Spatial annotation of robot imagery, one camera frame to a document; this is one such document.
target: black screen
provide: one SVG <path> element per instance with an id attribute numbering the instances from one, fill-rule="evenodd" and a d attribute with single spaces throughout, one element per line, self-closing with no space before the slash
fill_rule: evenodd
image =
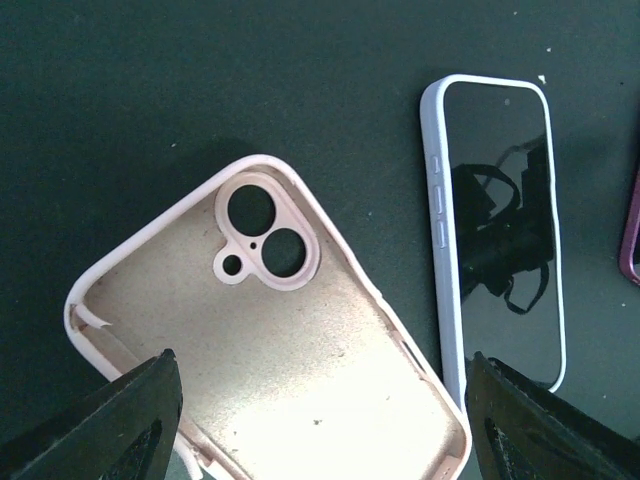
<path id="1" fill-rule="evenodd" d="M 560 335 L 545 117 L 535 91 L 454 83 L 445 94 L 465 356 L 552 383 Z"/>

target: smartphone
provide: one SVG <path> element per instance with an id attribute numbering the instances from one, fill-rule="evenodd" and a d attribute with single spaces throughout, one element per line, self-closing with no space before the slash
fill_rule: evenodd
<path id="1" fill-rule="evenodd" d="M 549 108 L 534 84 L 451 75 L 420 105 L 444 383 L 477 351 L 555 391 L 566 369 Z"/>
<path id="2" fill-rule="evenodd" d="M 98 261 L 64 320 L 109 380 L 175 351 L 194 479 L 455 478 L 469 456 L 467 420 L 274 157 L 234 162 Z"/>
<path id="3" fill-rule="evenodd" d="M 636 174 L 627 225 L 620 249 L 620 270 L 636 285 L 640 285 L 640 169 Z"/>

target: side button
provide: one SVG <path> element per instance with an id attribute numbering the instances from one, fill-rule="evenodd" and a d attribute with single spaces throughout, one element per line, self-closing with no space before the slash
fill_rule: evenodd
<path id="1" fill-rule="evenodd" d="M 444 248 L 447 246 L 447 232 L 444 229 L 444 222 L 442 220 L 438 220 L 436 223 L 436 241 L 438 243 L 438 247 Z"/>
<path id="2" fill-rule="evenodd" d="M 436 155 L 431 156 L 431 171 L 433 173 L 440 173 L 440 159 Z"/>
<path id="3" fill-rule="evenodd" d="M 433 200 L 435 202 L 436 213 L 438 215 L 444 212 L 444 192 L 440 185 L 433 187 Z"/>

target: purple phone case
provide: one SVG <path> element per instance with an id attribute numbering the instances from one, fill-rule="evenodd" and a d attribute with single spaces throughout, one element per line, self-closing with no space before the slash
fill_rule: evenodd
<path id="1" fill-rule="evenodd" d="M 640 229 L 640 169 L 636 174 L 635 185 L 627 217 L 627 226 L 622 238 L 622 248 L 620 249 L 620 270 L 633 283 L 640 285 L 640 276 L 633 267 L 633 252 L 638 241 L 638 230 Z"/>

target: camera bump cutout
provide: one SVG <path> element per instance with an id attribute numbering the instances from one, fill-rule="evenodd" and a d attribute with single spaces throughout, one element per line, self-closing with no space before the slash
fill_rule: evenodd
<path id="1" fill-rule="evenodd" d="M 220 187 L 215 217 L 227 244 L 213 271 L 228 285 L 255 275 L 281 291 L 297 290 L 315 275 L 320 244 L 286 190 L 271 176 L 243 172 Z"/>

